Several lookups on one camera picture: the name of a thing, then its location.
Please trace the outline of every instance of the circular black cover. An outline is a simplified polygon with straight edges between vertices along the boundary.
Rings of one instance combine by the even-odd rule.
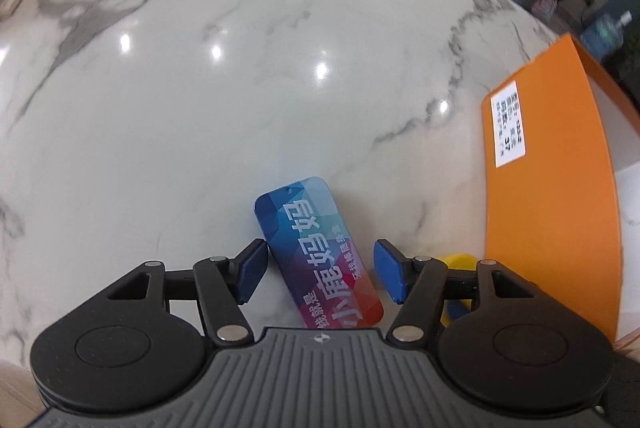
[[[497,410],[560,414],[596,401],[613,351],[604,334],[548,297],[494,298],[438,342],[443,371]]]
[[[36,339],[31,369],[52,406],[122,413],[180,392],[204,356],[193,326],[144,300],[89,301]]]

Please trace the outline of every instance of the plastic bottle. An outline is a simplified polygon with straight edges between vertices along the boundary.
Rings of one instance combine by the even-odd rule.
[[[580,35],[580,42],[599,62],[622,47],[624,27],[631,22],[631,12],[625,12],[616,22],[609,14],[602,15]]]

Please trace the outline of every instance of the marble table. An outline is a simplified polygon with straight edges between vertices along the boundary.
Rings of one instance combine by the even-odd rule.
[[[480,102],[553,40],[508,0],[24,0],[0,24],[0,358],[142,261],[234,256],[255,198],[312,175],[370,271],[380,237],[481,257]],[[242,310],[301,324],[276,267]]]

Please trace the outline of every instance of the silver screw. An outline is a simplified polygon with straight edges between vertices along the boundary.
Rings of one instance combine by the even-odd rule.
[[[249,331],[241,325],[225,325],[218,329],[216,335],[224,342],[239,342],[249,335]]]
[[[402,325],[396,327],[391,333],[399,342],[417,342],[424,336],[424,331],[415,325]]]

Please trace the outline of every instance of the barcode sticker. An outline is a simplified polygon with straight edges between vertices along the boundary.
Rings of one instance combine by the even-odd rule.
[[[494,119],[495,167],[498,168],[525,153],[520,99],[515,81],[491,97],[491,113]]]

